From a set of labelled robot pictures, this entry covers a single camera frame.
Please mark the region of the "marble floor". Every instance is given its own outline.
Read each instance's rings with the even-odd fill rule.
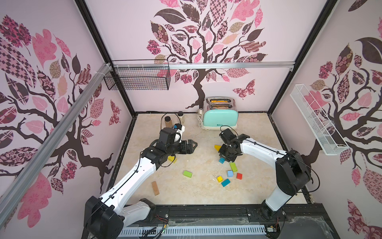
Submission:
[[[159,137],[162,114],[139,114],[131,135],[125,156],[119,169],[118,182],[139,159],[139,153]],[[170,115],[173,123],[175,115]],[[235,163],[243,179],[230,178],[231,183],[222,187],[217,177],[227,178],[230,165],[219,162],[214,145],[222,145],[219,130],[206,131],[197,126],[197,114],[185,114],[186,131],[183,140],[192,139],[198,143],[193,154],[178,154],[177,161],[170,167],[160,167],[137,189],[128,204],[147,198],[155,204],[260,204],[276,186],[275,171],[267,163],[250,155],[239,156]],[[240,113],[238,134],[274,148],[282,149],[276,133],[265,113]],[[191,178],[183,171],[192,172]],[[151,182],[156,181],[160,194],[155,196]],[[288,203],[306,203],[298,193]]]

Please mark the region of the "mint green toaster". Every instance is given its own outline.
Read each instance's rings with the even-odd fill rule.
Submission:
[[[202,127],[206,130],[219,130],[227,125],[237,127],[239,113],[235,100],[230,97],[208,97],[203,104]]]

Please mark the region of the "rectangular block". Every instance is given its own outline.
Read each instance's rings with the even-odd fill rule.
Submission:
[[[226,179],[224,180],[224,182],[222,182],[222,186],[225,187],[227,186],[231,181],[229,179]]]
[[[236,168],[236,164],[234,162],[230,162],[230,166],[233,172],[237,172],[238,168]]]
[[[155,195],[155,196],[158,195],[158,194],[159,194],[159,189],[158,189],[157,182],[156,182],[156,181],[153,181],[153,182],[151,183],[151,185],[152,185],[152,189],[154,190],[154,195]]]
[[[183,175],[186,176],[186,177],[191,178],[192,173],[191,173],[191,172],[188,172],[188,171],[185,170],[185,171],[183,172]]]

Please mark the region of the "butterfly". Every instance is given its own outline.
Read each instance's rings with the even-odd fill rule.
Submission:
[[[117,106],[115,106],[115,103],[112,100],[110,100],[110,105],[112,106],[113,115],[109,120],[109,125],[112,125],[114,123],[119,122],[118,115],[119,115],[121,110]]]
[[[242,89],[242,88],[236,88],[236,89],[233,89],[232,91],[239,94],[239,97],[243,98],[247,96],[247,93],[248,94],[255,94],[255,90],[253,89],[253,86],[255,85],[255,80],[251,80],[247,87],[245,89]]]

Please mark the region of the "pink wall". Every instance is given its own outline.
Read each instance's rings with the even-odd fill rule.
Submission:
[[[381,238],[382,4],[353,3],[339,2],[274,119],[288,147],[319,174],[313,199],[323,203],[340,237]],[[289,96],[295,84],[315,93],[350,150],[337,156],[322,152]],[[309,190],[317,187],[313,178]]]
[[[71,0],[4,2],[0,18],[3,194],[103,60]],[[102,83],[0,237],[79,238],[85,202],[107,187],[130,120],[119,92]]]
[[[294,61],[324,4],[324,0],[88,1],[113,60],[161,56],[175,63],[207,63],[211,55],[213,62],[249,61],[254,54],[255,61]],[[201,28],[200,34],[187,30],[197,29],[199,22],[209,26],[204,24],[209,21],[212,27]],[[221,38],[215,40],[214,33]],[[219,46],[227,49],[216,58],[222,51]],[[227,70],[213,70],[210,79],[205,70],[195,78],[194,70],[180,72],[179,77],[174,71],[168,91],[129,90],[128,96],[136,111],[195,111],[209,96],[234,97],[240,111],[266,111],[289,69],[251,68],[236,76]],[[246,90],[252,80],[254,86]]]

